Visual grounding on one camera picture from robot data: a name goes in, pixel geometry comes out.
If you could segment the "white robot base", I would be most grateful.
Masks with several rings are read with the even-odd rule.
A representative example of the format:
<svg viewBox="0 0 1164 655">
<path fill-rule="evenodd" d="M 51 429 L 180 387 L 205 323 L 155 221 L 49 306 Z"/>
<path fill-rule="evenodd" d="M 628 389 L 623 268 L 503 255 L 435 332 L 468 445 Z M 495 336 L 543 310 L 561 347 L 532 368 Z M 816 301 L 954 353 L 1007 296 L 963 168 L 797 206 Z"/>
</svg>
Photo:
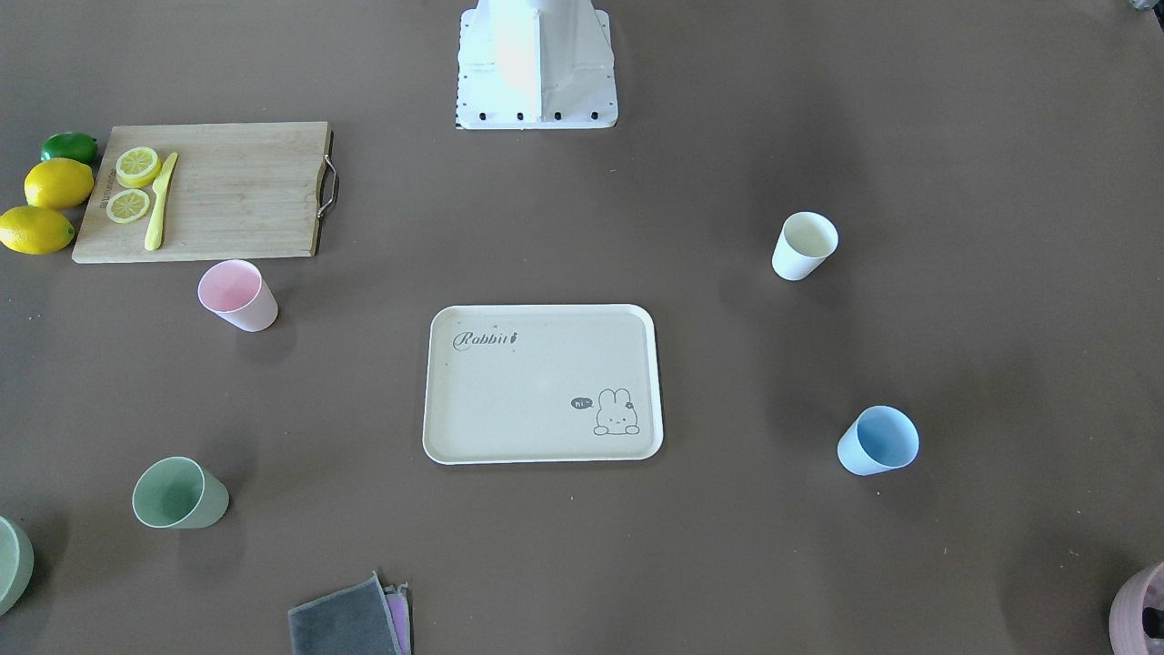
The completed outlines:
<svg viewBox="0 0 1164 655">
<path fill-rule="evenodd" d="M 606 12 L 590 1 L 480 1 L 461 14 L 457 128 L 595 129 L 617 120 Z"/>
</svg>

